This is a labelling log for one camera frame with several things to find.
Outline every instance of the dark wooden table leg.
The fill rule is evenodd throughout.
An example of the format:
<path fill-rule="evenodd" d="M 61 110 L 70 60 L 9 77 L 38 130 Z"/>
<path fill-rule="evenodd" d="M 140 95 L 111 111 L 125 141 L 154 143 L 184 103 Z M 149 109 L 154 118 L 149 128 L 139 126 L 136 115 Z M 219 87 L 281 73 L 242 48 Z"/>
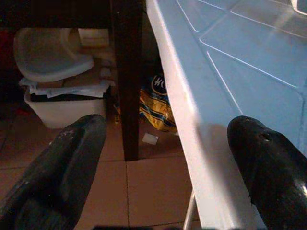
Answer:
<path fill-rule="evenodd" d="M 138 159 L 142 0 L 112 0 L 112 25 L 126 161 Z"/>

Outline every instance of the tile grout line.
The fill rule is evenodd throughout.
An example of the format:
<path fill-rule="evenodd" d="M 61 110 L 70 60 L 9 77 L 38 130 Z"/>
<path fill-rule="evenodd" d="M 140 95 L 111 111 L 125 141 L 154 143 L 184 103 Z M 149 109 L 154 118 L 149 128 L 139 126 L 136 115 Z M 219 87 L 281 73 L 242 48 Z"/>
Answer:
<path fill-rule="evenodd" d="M 144 227 L 156 227 L 156 226 L 163 226 L 163 225 L 169 225 L 169 224 L 183 224 L 183 221 L 180 222 L 172 222 L 172 223 L 162 223 L 162 224 L 155 224 L 155 225 L 146 225 Z"/>
<path fill-rule="evenodd" d="M 141 160 L 154 160 L 154 159 L 165 159 L 165 158 L 182 158 L 182 157 L 185 157 L 185 156 L 184 155 L 178 155 L 178 156 L 167 156 L 167 157 L 139 158 L 138 161 L 141 161 Z M 125 160 L 124 159 L 122 159 L 122 160 L 107 160 L 107 161 L 102 160 L 101 162 L 118 162 L 118 161 L 125 161 Z"/>
<path fill-rule="evenodd" d="M 128 227 L 130 227 L 130 217 L 129 217 L 129 188 L 128 188 L 128 166 L 127 162 L 125 161 L 126 166 L 126 190 L 127 190 L 127 214 L 128 214 Z"/>
<path fill-rule="evenodd" d="M 9 169 L 26 169 L 28 166 L 20 166 L 20 167 L 11 167 L 11 168 L 0 168 L 0 170 L 9 170 Z"/>

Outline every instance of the white plastic lid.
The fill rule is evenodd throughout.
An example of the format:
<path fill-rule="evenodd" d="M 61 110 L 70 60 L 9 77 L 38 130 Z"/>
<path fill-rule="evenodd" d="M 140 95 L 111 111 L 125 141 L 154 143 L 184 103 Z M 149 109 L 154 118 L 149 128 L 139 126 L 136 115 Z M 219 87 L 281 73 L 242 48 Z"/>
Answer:
<path fill-rule="evenodd" d="M 37 82 L 59 81 L 83 73 L 94 66 L 91 55 L 78 54 L 69 44 L 71 29 L 18 31 L 14 56 L 24 77 Z"/>

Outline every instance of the beige floor tile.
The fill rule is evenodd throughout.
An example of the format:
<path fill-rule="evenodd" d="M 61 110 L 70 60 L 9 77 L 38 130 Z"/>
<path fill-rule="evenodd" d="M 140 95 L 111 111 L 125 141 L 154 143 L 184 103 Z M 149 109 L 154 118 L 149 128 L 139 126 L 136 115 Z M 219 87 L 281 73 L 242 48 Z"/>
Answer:
<path fill-rule="evenodd" d="M 157 225 L 152 227 L 153 230 L 170 230 L 170 229 L 182 229 L 183 222 L 175 224 Z M 199 221 L 193 221 L 191 224 L 191 230 L 201 230 L 201 223 Z"/>
<path fill-rule="evenodd" d="M 128 226 L 126 163 L 99 162 L 95 179 L 75 230 L 94 226 Z"/>
<path fill-rule="evenodd" d="M 142 142 L 145 133 L 158 136 L 156 145 Z M 183 156 L 183 150 L 178 136 L 155 129 L 148 121 L 140 121 L 139 159 Z"/>
<path fill-rule="evenodd" d="M 25 168 L 0 170 L 0 200 L 2 200 L 15 185 L 24 171 Z"/>
<path fill-rule="evenodd" d="M 124 149 L 121 137 L 121 125 L 107 120 L 105 144 L 101 151 L 100 161 L 123 161 Z"/>
<path fill-rule="evenodd" d="M 5 142 L 5 139 L 4 138 L 1 138 L 0 139 L 0 154 L 1 154 L 1 150 L 2 150 L 2 147 L 4 145 L 4 142 Z"/>
<path fill-rule="evenodd" d="M 0 168 L 28 166 L 59 132 L 46 128 L 34 112 L 18 115 L 2 148 Z"/>
<path fill-rule="evenodd" d="M 6 138 L 11 124 L 10 120 L 0 120 L 0 139 Z"/>
<path fill-rule="evenodd" d="M 183 222 L 192 190 L 184 157 L 127 162 L 131 226 Z"/>

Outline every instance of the red object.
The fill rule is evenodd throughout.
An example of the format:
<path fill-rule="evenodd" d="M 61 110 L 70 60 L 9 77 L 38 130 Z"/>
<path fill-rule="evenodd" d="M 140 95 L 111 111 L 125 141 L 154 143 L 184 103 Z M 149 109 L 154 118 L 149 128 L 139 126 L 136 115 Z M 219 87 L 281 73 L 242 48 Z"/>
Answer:
<path fill-rule="evenodd" d="M 16 110 L 16 114 L 21 115 L 21 116 L 29 116 L 30 115 L 30 113 L 28 111 L 25 111 L 24 109 L 21 109 L 21 108 Z"/>

